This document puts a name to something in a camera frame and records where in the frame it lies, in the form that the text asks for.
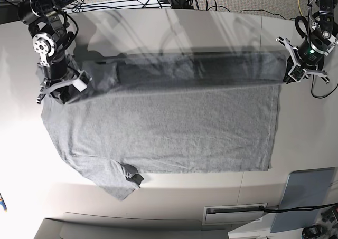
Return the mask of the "grey laptop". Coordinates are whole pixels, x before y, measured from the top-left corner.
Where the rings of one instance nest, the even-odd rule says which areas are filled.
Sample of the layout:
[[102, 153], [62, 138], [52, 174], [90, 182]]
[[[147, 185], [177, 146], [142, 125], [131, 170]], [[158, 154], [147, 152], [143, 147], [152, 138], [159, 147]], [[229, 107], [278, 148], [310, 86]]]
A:
[[[280, 209], [322, 205], [335, 175], [335, 168], [298, 170], [289, 174]], [[318, 211], [291, 211], [275, 215], [271, 233], [297, 230], [312, 225]]]

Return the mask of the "black device bottom right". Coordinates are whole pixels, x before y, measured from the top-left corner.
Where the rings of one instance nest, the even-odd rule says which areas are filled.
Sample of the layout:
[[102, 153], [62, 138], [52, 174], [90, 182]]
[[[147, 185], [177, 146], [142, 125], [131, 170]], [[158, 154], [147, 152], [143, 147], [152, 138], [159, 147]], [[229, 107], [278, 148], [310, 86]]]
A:
[[313, 225], [302, 230], [302, 239], [314, 239], [321, 237], [326, 232], [322, 225]]

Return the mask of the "grey T-shirt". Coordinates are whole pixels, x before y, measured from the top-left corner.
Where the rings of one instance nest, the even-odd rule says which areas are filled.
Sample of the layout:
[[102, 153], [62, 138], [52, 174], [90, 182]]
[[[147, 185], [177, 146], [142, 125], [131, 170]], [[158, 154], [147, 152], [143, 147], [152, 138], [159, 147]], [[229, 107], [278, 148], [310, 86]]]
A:
[[143, 173], [267, 171], [280, 85], [278, 52], [167, 54], [86, 62], [92, 75], [41, 118], [61, 159], [118, 200]]

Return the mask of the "blue orange pen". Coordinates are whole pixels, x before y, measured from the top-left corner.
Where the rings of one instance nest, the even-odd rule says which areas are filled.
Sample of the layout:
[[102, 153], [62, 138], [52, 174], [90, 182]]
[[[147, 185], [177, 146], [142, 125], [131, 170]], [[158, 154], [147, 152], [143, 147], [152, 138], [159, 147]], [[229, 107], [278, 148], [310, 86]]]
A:
[[5, 201], [2, 197], [2, 195], [0, 194], [0, 205], [2, 206], [3, 210], [6, 212], [7, 211], [7, 207], [6, 207], [6, 204], [5, 204]]

